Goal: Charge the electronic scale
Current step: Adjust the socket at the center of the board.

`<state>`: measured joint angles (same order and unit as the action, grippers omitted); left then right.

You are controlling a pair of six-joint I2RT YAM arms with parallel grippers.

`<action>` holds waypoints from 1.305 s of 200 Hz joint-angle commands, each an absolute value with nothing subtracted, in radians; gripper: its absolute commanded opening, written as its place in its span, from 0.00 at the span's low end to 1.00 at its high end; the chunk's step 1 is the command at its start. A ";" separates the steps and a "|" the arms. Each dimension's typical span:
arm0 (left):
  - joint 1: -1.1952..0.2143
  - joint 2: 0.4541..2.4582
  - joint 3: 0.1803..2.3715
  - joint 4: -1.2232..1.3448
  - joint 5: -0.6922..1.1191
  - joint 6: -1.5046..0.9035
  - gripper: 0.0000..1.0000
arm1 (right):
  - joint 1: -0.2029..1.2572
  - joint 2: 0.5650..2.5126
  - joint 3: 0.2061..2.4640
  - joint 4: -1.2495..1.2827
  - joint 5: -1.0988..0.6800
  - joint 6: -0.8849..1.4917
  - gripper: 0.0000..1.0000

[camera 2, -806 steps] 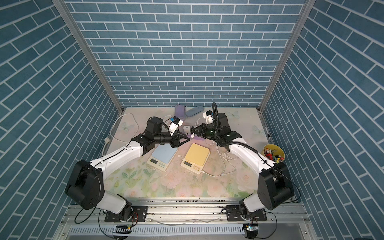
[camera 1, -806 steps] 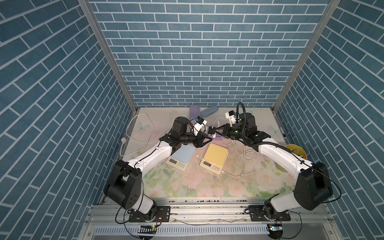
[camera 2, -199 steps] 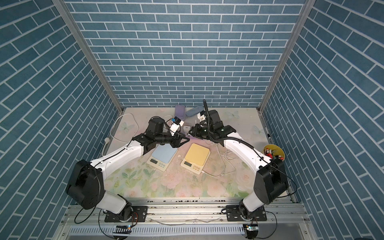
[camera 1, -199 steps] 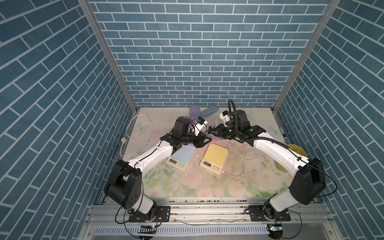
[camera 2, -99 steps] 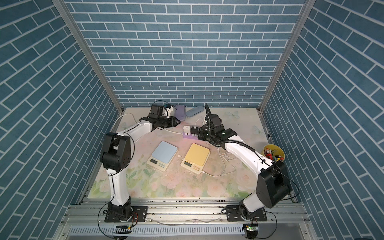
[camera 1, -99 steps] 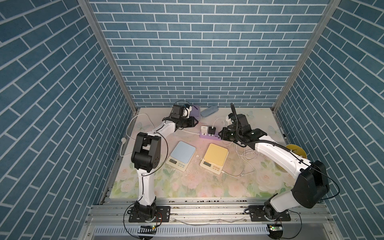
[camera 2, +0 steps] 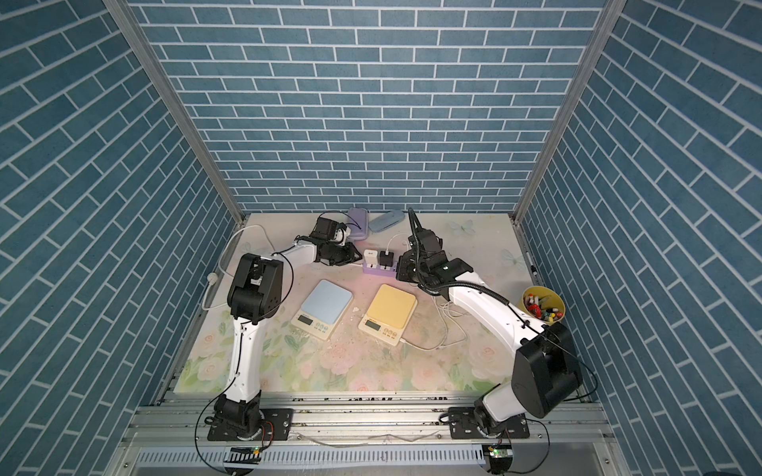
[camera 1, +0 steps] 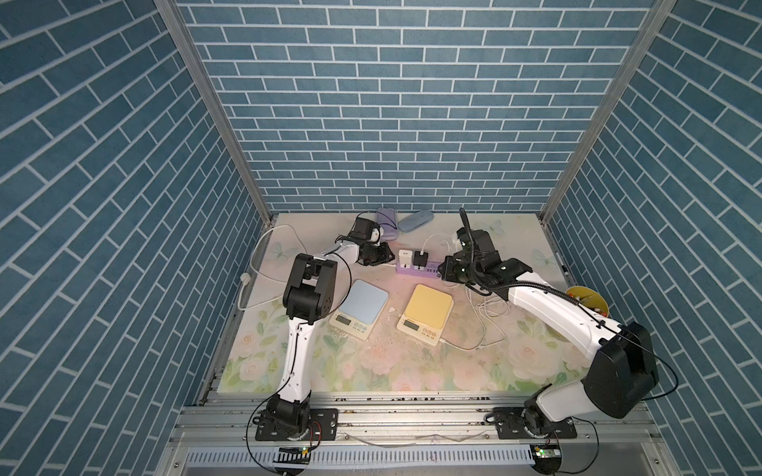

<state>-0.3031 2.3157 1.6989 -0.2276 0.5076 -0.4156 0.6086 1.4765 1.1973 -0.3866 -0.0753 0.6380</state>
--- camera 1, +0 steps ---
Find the purple power strip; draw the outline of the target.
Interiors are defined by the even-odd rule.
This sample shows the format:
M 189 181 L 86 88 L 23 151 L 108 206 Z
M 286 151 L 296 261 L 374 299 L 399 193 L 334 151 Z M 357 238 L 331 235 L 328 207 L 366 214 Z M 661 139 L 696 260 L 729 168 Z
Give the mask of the purple power strip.
M 425 267 L 415 267 L 413 265 L 410 267 L 404 267 L 402 264 L 397 263 L 396 272 L 406 276 L 440 279 L 441 276 L 438 272 L 440 265 L 441 262 L 429 262 Z

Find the black charger adapter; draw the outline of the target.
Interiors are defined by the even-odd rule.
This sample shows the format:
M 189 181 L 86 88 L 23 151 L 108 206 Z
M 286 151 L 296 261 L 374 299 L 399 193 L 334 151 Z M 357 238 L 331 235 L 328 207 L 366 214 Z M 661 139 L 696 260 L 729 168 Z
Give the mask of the black charger adapter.
M 413 254 L 412 263 L 415 268 L 426 268 L 429 263 L 429 253 L 423 251 L 415 251 Z

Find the blue top kitchen scale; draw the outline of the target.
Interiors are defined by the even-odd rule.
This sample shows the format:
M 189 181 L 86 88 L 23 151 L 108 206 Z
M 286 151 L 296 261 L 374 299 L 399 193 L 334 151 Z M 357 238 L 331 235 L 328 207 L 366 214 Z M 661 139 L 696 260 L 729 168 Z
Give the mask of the blue top kitchen scale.
M 381 315 L 389 293 L 365 281 L 357 280 L 350 287 L 348 297 L 329 318 L 329 324 L 360 340 L 369 339 Z

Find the yellow top kitchen scale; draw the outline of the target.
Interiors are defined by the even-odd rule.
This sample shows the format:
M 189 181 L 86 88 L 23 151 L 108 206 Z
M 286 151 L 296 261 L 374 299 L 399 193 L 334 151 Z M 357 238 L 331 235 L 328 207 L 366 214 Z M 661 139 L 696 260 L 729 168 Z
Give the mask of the yellow top kitchen scale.
M 437 346 L 453 306 L 454 298 L 450 294 L 416 285 L 397 329 L 422 343 Z

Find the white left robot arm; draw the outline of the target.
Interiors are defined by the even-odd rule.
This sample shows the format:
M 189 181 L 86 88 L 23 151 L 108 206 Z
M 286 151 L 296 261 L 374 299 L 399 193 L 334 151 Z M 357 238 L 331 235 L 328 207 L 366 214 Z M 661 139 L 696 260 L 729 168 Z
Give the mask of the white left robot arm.
M 345 297 L 335 299 L 340 265 L 350 271 L 353 264 L 375 267 L 395 260 L 383 237 L 382 225 L 358 216 L 351 230 L 339 235 L 329 249 L 295 258 L 283 295 L 289 319 L 285 370 L 279 389 L 261 415 L 261 424 L 273 424 L 285 438 L 296 438 L 310 427 L 309 367 L 317 325 L 330 319 L 341 330 L 365 339 L 389 300 L 387 291 L 353 279 Z

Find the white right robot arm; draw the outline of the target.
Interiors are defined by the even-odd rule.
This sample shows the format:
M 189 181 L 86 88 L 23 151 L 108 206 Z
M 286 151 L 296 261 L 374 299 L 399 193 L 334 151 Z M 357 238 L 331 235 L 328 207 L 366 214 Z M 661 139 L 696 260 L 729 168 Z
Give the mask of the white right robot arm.
M 583 378 L 547 386 L 524 404 L 524 420 L 534 434 L 566 418 L 602 412 L 624 418 L 656 387 L 659 374 L 649 331 L 638 323 L 623 325 L 594 313 L 547 284 L 516 258 L 500 257 L 488 232 L 467 222 L 456 232 L 460 251 L 444 258 L 440 277 L 496 295 L 529 311 L 565 337 L 589 361 Z

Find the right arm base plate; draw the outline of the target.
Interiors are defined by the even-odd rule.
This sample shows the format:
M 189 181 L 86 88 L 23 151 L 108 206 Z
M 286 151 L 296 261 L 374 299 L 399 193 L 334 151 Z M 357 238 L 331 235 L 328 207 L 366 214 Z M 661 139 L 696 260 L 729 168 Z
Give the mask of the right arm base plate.
M 498 407 L 484 419 L 496 427 L 501 440 L 573 440 L 577 429 L 571 418 L 552 422 L 539 413 L 519 407 Z

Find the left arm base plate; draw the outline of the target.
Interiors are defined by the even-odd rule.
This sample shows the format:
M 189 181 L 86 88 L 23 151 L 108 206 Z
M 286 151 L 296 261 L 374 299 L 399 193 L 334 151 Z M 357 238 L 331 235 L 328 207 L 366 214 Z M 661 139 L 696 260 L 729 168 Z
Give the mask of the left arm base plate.
M 337 437 L 339 410 L 336 408 L 297 409 L 285 413 L 265 410 L 257 421 L 256 441 L 287 441 L 310 439 L 334 441 Z

